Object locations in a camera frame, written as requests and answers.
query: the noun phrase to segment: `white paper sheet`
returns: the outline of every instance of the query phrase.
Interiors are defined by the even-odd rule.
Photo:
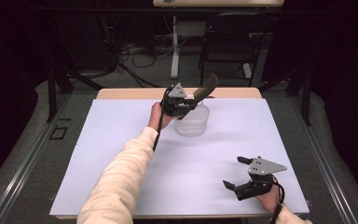
[[[125,142],[147,124],[156,100],[94,100],[66,175],[51,208],[57,217],[77,216],[103,169]],[[255,199],[238,201],[223,180],[247,183],[248,165],[238,156],[287,166],[276,173],[295,213],[309,208],[267,102],[264,99],[206,99],[206,131],[179,135],[173,122],[161,132],[154,159],[141,187],[135,217],[248,216],[266,214]]]

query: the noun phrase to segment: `chair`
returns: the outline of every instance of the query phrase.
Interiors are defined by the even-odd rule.
[[[205,25],[200,55],[200,85],[204,79],[205,62],[252,64],[255,73],[258,55],[264,36],[271,26],[269,17],[263,14],[224,12],[212,16]]]

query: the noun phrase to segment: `hand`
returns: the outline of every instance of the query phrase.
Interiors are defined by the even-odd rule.
[[[255,197],[258,201],[260,201],[264,208],[266,208],[270,213],[274,213],[279,202],[279,187],[277,185],[272,185],[272,188],[268,193]]]
[[[150,113],[150,119],[149,119],[149,123],[147,124],[147,127],[153,128],[157,131],[160,116],[161,116],[161,106],[159,105],[159,102],[155,102],[152,106],[152,111]],[[175,118],[168,116],[167,114],[164,113],[163,119],[162,119],[161,130],[164,129],[165,127],[167,127],[167,125],[173,119],[175,119]]]

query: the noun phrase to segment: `clear plastic bowl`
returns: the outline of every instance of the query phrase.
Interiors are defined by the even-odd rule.
[[[197,105],[183,119],[175,120],[175,130],[179,134],[188,137],[201,135],[205,132],[208,117],[209,108],[204,104]]]

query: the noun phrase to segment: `table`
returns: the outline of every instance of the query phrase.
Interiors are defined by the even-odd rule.
[[[187,94],[193,90],[185,88]],[[151,105],[164,91],[99,92],[50,210],[52,216],[76,218],[102,170],[128,139],[139,134],[148,121]],[[261,156],[287,166],[287,171],[276,174],[290,192],[285,202],[295,213],[308,213],[267,102],[258,89],[217,88],[211,96],[203,101],[211,110],[204,134],[184,137],[172,123],[162,131],[133,217],[266,216],[268,212],[255,198],[238,201],[234,192],[223,185],[223,180],[237,185],[249,181],[247,167],[237,162],[238,156]]]
[[[153,0],[155,7],[281,7],[284,0],[174,0],[167,3],[164,0]],[[172,22],[173,56],[171,78],[178,78],[179,48],[178,48],[178,20],[173,16]]]

